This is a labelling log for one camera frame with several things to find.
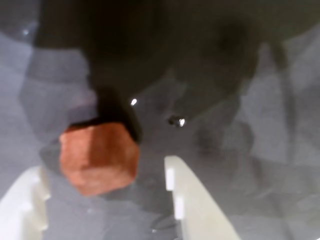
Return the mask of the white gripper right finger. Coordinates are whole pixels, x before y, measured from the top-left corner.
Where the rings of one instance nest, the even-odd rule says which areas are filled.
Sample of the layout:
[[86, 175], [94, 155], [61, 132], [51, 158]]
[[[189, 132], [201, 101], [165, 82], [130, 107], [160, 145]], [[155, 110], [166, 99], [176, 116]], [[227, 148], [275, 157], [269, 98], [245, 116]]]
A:
[[164, 158], [165, 187], [172, 192], [174, 218], [184, 240], [239, 240], [209, 191], [178, 156]]

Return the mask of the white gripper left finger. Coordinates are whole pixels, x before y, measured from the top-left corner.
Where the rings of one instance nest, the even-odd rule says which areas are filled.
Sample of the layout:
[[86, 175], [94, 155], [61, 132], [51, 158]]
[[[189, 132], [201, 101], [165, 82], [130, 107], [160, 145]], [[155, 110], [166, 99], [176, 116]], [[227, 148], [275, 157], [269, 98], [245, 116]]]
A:
[[2, 240], [41, 240], [49, 227], [46, 201], [51, 197], [44, 169], [24, 171], [0, 200]]

